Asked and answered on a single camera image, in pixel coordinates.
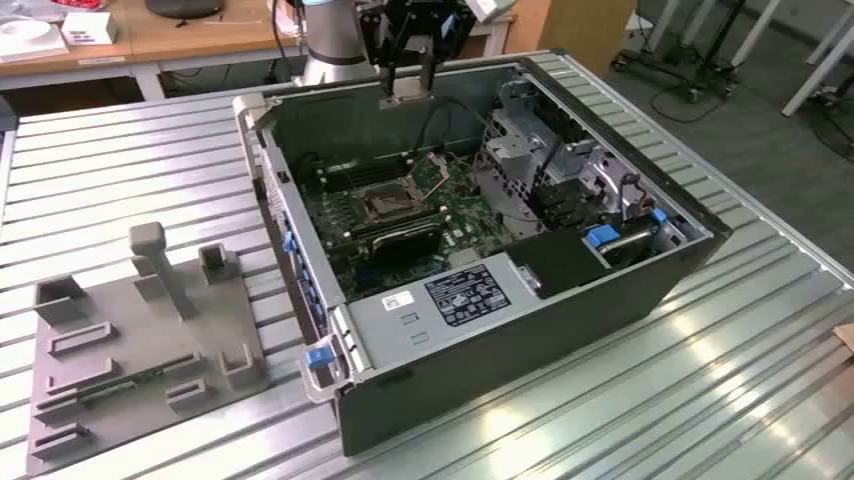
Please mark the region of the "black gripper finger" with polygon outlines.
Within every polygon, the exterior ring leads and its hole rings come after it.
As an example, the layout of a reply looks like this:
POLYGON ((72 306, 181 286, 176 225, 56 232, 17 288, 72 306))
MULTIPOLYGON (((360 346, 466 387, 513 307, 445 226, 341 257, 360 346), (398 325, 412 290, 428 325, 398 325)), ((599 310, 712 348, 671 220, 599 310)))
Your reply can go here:
POLYGON ((386 98, 393 96, 393 83, 396 79, 396 58, 393 53, 381 50, 376 57, 376 66, 378 68, 378 80, 382 92, 386 98))
POLYGON ((426 98, 432 90, 434 75, 434 40, 425 35, 414 36, 406 44, 418 54, 418 82, 414 98, 426 98))

